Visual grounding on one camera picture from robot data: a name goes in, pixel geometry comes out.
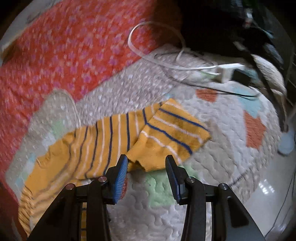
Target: yellow fabric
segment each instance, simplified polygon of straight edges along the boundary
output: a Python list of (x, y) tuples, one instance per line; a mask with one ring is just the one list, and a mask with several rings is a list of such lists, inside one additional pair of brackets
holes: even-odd
[(66, 184), (83, 185), (105, 174), (120, 154), (130, 160), (129, 171), (148, 172), (165, 168), (169, 154), (177, 163), (185, 161), (209, 138), (203, 124), (173, 99), (76, 129), (37, 158), (21, 195), (20, 223), (29, 234), (30, 221), (37, 223)]

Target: navy blue stripe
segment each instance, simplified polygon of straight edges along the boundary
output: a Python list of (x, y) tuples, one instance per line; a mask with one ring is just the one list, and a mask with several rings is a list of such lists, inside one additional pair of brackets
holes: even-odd
[(112, 117), (110, 116), (110, 145), (109, 145), (109, 155), (108, 155), (108, 162), (105, 167), (105, 170), (103, 172), (103, 175), (106, 174), (106, 171), (108, 169), (108, 166), (110, 164), (110, 159), (111, 159), (111, 151), (112, 151), (112, 137), (113, 137), (113, 127), (112, 127)]
[(144, 117), (145, 124), (147, 124), (145, 109), (143, 109), (142, 112), (143, 112), (143, 117)]
[(96, 146), (98, 144), (98, 134), (99, 134), (99, 130), (98, 130), (98, 122), (96, 122), (96, 140), (94, 142), (94, 153), (93, 153), (93, 158), (91, 160), (91, 166), (90, 168), (87, 170), (87, 172), (84, 174), (85, 179), (88, 179), (87, 177), (87, 173), (93, 168), (94, 166), (94, 157), (96, 155)]
[(151, 124), (149, 124), (149, 123), (147, 123), (147, 125), (148, 125), (150, 128), (152, 128), (152, 129), (155, 129), (155, 130), (157, 130), (157, 131), (159, 131), (159, 132), (162, 132), (162, 133), (165, 134), (169, 139), (171, 139), (172, 141), (174, 141), (174, 142), (178, 143), (179, 145), (183, 146), (184, 148), (186, 148), (186, 150), (189, 152), (190, 155), (192, 154), (192, 150), (191, 150), (190, 147), (189, 147), (188, 145), (186, 145), (185, 143), (183, 143), (183, 142), (181, 142), (181, 141), (179, 141), (179, 140), (173, 138), (171, 135), (169, 135), (169, 134), (168, 134), (167, 132), (165, 132), (164, 130), (161, 130), (161, 129), (159, 129), (159, 128), (157, 128), (157, 127), (155, 127), (155, 126), (153, 126), (153, 125), (151, 125)]
[(130, 136), (129, 136), (129, 120), (128, 120), (128, 113), (126, 114), (126, 132), (128, 135), (128, 146), (127, 146), (127, 150), (129, 151), (130, 148)]
[(167, 114), (169, 114), (169, 115), (172, 115), (172, 116), (174, 116), (174, 117), (177, 117), (178, 119), (181, 119), (181, 120), (187, 121), (187, 122), (191, 123), (192, 125), (198, 126), (198, 127), (200, 127), (200, 128), (203, 128), (204, 130), (208, 131), (206, 128), (204, 128), (202, 125), (200, 125), (200, 124), (198, 124), (198, 123), (196, 123), (196, 122), (190, 121), (190, 120), (188, 120), (188, 119), (186, 119), (186, 118), (184, 118), (184, 117), (182, 117), (182, 116), (176, 115), (176, 114), (171, 113), (171, 112), (169, 112), (169, 111), (167, 111), (167, 110), (164, 110), (164, 109), (162, 109), (162, 108), (159, 108), (159, 110), (162, 111), (162, 112), (164, 112), (164, 113), (167, 113)]

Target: white cable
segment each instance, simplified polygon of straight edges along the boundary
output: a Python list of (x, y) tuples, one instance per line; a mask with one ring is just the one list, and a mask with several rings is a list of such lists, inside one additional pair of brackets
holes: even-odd
[(177, 65), (165, 63), (163, 61), (159, 61), (157, 59), (150, 58), (147, 55), (145, 55), (143, 52), (141, 52), (139, 49), (137, 49), (133, 45), (133, 43), (131, 41), (131, 37), (132, 37), (132, 34), (135, 31), (135, 29), (138, 28), (138, 27), (140, 27), (140, 26), (147, 25), (147, 24), (154, 24), (154, 25), (157, 25), (157, 26), (168, 28), (169, 30), (171, 30), (172, 32), (174, 32), (179, 37), (179, 39), (181, 40), (182, 49), (181, 49), (181, 51), (179, 52), (179, 54), (178, 54), (178, 56), (176, 58), (177, 61), (179, 60), (179, 58), (180, 58), (180, 56), (182, 55), (183, 52), (187, 52), (185, 39), (183, 38), (183, 36), (181, 35), (181, 33), (178, 30), (176, 30), (174, 27), (169, 26), (169, 25), (164, 24), (164, 23), (159, 23), (159, 22), (155, 22), (155, 21), (147, 21), (147, 22), (139, 23), (136, 26), (134, 26), (134, 28), (131, 30), (131, 32), (130, 32), (130, 34), (128, 36), (128, 46), (129, 46), (129, 48), (136, 55), (140, 56), (141, 58), (143, 58), (143, 59), (145, 59), (145, 60), (147, 60), (149, 62), (152, 62), (154, 64), (157, 64), (157, 65), (160, 65), (160, 66), (169, 68), (169, 69), (176, 69), (176, 70), (204, 70), (204, 69), (214, 69), (214, 68), (217, 68), (217, 67), (223, 67), (223, 66), (228, 66), (229, 65), (229, 64), (219, 64), (219, 65), (212, 65), (212, 66), (190, 67), (190, 68), (188, 68), (188, 67), (182, 67), (182, 66), (177, 66)]

